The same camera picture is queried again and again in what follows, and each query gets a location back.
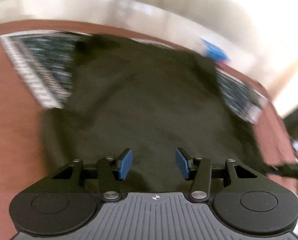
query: brown table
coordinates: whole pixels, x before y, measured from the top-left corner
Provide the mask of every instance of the brown table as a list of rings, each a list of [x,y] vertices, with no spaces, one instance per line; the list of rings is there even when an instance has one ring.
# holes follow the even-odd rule
[[[0,24],[0,35],[38,29],[109,33],[129,38],[162,41],[124,29],[51,20],[25,20]],[[184,49],[169,42],[164,43],[176,49]],[[228,66],[223,65],[221,68],[241,80],[248,81],[268,97],[266,90],[259,83]],[[42,111],[42,107],[22,82],[0,44],[0,240],[11,239],[16,233],[8,211],[12,198],[46,174],[39,143],[39,117]],[[277,165],[281,162],[294,162],[288,134],[271,103],[262,112],[254,129],[266,163]],[[296,191],[294,179],[278,176],[270,176],[270,178]]]

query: beige wall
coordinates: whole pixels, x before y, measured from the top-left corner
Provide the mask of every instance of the beige wall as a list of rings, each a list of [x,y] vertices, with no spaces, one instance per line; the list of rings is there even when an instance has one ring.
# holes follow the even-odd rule
[[[298,68],[298,0],[0,0],[0,22],[26,18],[113,25],[196,51],[201,37],[273,91],[281,115],[298,93],[291,85],[284,91]]]

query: ribbed surface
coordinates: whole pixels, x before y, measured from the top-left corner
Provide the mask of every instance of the ribbed surface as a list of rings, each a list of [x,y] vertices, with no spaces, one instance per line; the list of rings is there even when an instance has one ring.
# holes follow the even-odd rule
[[[129,193],[119,203],[103,205],[84,228],[52,240],[250,240],[221,224],[205,204],[188,202],[182,193]],[[18,234],[14,240],[45,240]],[[294,240],[293,234],[266,238]]]

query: round metal bolt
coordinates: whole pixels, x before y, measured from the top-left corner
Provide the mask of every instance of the round metal bolt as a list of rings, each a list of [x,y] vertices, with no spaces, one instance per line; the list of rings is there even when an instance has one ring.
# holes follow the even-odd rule
[[[104,193],[104,198],[106,199],[116,199],[119,197],[119,193],[115,191],[107,191]]]
[[[207,196],[207,193],[205,193],[204,191],[197,190],[197,191],[192,192],[191,196],[196,199],[202,199]]]

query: dark patterned mat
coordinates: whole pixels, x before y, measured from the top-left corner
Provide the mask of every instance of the dark patterned mat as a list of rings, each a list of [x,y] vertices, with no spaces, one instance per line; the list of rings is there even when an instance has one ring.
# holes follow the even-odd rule
[[[0,42],[15,69],[44,108],[62,108],[70,96],[72,58],[76,41],[86,33],[36,30],[0,35]],[[166,49],[160,42],[134,39]],[[255,123],[267,99],[256,92],[257,106],[249,98],[247,86],[218,70],[218,80],[225,103],[242,119]]]

